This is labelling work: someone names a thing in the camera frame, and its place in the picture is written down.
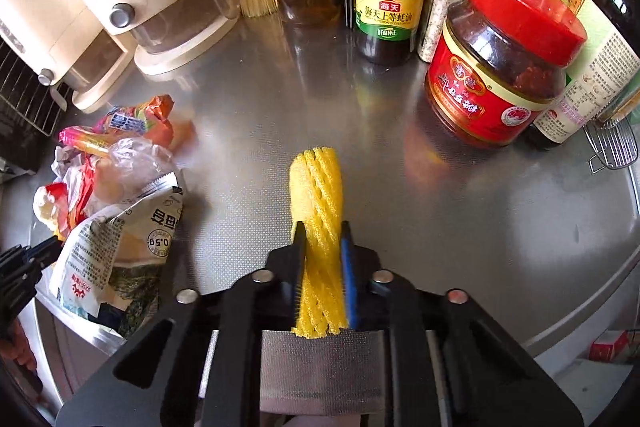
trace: hand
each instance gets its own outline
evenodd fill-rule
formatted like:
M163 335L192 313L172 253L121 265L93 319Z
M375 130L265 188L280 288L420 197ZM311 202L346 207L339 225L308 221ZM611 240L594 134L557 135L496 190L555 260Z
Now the hand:
M36 357L18 319L15 319L11 325L10 334L13 342L0 339L0 355L7 360L15 360L29 371L35 371Z

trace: red box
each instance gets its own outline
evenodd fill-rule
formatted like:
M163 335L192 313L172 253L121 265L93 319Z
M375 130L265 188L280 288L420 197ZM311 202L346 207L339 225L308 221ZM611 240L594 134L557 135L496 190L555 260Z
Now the red box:
M626 331L605 331L591 344L589 360L611 362L628 343Z

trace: red cap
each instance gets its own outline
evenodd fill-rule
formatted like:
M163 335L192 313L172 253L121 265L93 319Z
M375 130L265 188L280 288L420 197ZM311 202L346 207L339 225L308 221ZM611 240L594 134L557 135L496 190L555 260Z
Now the red cap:
M469 0L489 22L526 50L566 67L587 39L582 23L561 0Z

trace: metal wire basket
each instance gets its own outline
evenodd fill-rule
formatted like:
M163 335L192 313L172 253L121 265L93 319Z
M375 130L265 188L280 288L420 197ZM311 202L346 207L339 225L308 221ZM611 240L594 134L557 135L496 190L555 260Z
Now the metal wire basket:
M624 169L638 159L638 142L627 119L612 124L592 120L584 132L595 153L589 160L592 173L603 169Z
M60 117L60 106L53 100L49 87L6 44L0 41L0 100L9 105L40 133L51 136ZM66 100L71 89L63 84L60 95Z

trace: stainless steel countertop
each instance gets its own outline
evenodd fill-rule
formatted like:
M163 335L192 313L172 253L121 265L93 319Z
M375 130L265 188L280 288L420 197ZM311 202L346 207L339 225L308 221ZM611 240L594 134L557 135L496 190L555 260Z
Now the stainless steel countertop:
M591 174L581 132L546 153L521 141L497 152L472 149L431 111L425 63L412 57L399 68L374 66L348 39L337 27L285 36L274 17L241 20L162 82L128 70L112 103L167 92L175 114L193 118L198 134L197 145L177 158L188 197L164 294L228 287L286 244L289 165L298 152L326 145L340 159L344 217L358 244L418 288L468 290L538 355L597 309L637 263L634 172ZM100 115L70 114L66 124L92 124ZM53 178L49 163L6 186L3 248L47 237L39 223L25 233L34 223L35 187ZM376 334L318 342L267 334L263 408L378 408L380 346ZM300 377L301 364L315 367L316 377ZM345 373L351 376L335 378Z

